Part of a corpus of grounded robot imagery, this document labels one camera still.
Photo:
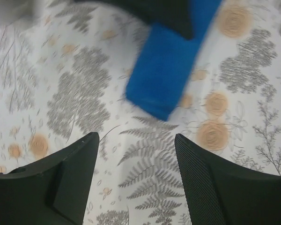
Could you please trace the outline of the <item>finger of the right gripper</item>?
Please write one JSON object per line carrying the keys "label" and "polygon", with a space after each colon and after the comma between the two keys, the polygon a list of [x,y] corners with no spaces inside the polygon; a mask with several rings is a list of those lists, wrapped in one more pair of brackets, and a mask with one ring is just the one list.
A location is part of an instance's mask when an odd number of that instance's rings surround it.
{"label": "finger of the right gripper", "polygon": [[190,0],[101,0],[118,7],[143,22],[160,23],[183,38],[193,38]]}

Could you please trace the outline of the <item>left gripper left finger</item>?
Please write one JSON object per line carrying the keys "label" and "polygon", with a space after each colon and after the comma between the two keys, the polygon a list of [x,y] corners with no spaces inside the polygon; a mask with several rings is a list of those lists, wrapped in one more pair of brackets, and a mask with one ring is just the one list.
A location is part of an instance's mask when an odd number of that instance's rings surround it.
{"label": "left gripper left finger", "polygon": [[91,132],[43,159],[0,173],[0,225],[81,225],[99,147]]}

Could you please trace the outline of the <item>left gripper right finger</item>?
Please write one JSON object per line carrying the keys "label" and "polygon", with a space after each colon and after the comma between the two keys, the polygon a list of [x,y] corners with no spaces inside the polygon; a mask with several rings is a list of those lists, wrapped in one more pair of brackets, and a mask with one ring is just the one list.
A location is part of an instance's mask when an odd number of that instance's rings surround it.
{"label": "left gripper right finger", "polygon": [[175,150],[194,225],[281,225],[281,176],[213,154],[182,134]]}

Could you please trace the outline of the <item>blue towel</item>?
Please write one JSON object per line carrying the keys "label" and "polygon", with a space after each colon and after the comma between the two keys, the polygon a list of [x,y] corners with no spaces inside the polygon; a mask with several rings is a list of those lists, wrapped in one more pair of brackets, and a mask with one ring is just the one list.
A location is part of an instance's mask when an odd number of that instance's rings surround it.
{"label": "blue towel", "polygon": [[161,23],[150,34],[126,86],[126,98],[159,120],[178,105],[220,0],[188,0],[193,37],[185,39]]}

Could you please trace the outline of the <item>floral table mat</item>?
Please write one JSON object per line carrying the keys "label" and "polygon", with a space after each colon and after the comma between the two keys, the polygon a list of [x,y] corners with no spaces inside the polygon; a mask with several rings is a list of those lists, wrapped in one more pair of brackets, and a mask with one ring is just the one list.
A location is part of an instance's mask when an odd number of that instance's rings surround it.
{"label": "floral table mat", "polygon": [[0,173],[91,131],[100,144],[86,225],[189,225],[175,134],[281,176],[281,0],[225,0],[168,122],[125,98],[149,27],[100,3],[47,0],[0,24]]}

